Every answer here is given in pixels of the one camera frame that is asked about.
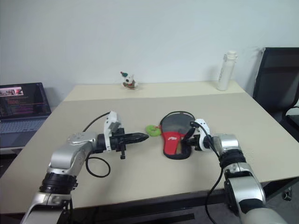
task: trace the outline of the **laptop screen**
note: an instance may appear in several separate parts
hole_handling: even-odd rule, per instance
[[[42,83],[0,85],[0,118],[51,114]]]

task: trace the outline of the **laptop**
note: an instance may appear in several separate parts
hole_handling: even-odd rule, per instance
[[[0,85],[0,148],[24,147],[50,114],[42,83]]]

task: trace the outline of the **white wall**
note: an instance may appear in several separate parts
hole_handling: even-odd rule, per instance
[[[235,49],[251,93],[263,47],[299,46],[298,0],[1,0],[0,83],[43,82],[57,105],[75,84],[216,79]]]

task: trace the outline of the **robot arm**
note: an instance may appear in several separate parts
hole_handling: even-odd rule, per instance
[[[77,187],[77,176],[88,155],[104,150],[121,151],[125,158],[126,144],[146,140],[143,133],[125,134],[115,112],[110,112],[104,125],[104,134],[81,132],[71,135],[67,142],[55,151],[46,176],[35,194],[31,206],[21,224],[65,223],[68,217],[65,208],[71,204],[71,191]]]
[[[197,119],[191,126],[197,129],[200,137],[195,135],[197,141],[193,139],[189,143],[202,151],[211,150],[203,132],[204,128],[210,134],[206,122]],[[213,137],[213,142],[225,176],[224,189],[228,207],[240,218],[241,223],[287,224],[278,213],[266,207],[263,188],[246,162],[237,138],[232,134],[220,134]]]

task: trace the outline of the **white water bottle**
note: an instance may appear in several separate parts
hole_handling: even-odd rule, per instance
[[[217,83],[218,90],[224,91],[228,89],[228,83],[232,76],[236,59],[237,59],[237,52],[233,50],[230,50],[227,54],[224,55],[223,64],[219,75],[219,80]]]

